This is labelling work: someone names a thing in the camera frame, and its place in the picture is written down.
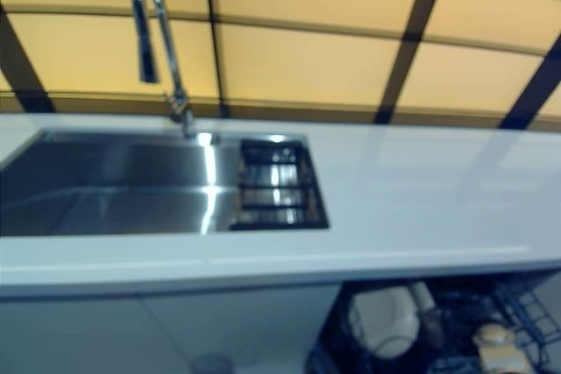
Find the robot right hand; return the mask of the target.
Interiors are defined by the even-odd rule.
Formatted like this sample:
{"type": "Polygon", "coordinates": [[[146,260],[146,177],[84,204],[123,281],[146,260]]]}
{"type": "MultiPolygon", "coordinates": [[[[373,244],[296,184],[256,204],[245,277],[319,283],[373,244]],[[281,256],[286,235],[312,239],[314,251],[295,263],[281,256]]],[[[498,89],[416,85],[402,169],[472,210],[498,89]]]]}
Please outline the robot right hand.
{"type": "Polygon", "coordinates": [[[444,325],[451,333],[471,335],[480,318],[480,301],[470,296],[444,295],[437,298],[444,325]]]}

